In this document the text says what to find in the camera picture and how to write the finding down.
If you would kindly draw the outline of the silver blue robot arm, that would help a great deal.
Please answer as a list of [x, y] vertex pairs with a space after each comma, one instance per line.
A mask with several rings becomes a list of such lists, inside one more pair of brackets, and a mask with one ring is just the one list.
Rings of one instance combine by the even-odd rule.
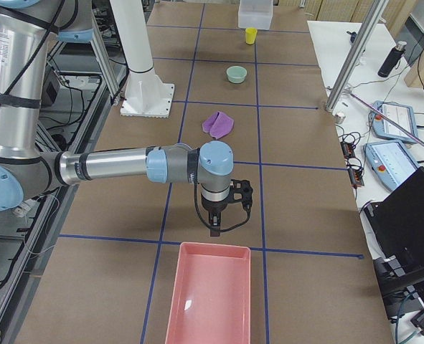
[[0, 211], [61, 185], [145, 175], [154, 183], [191, 183], [195, 209], [208, 213], [203, 224], [221, 234], [221, 213], [237, 190], [226, 143], [81, 154], [36, 149], [47, 45], [90, 42], [93, 22], [90, 1], [0, 1]]

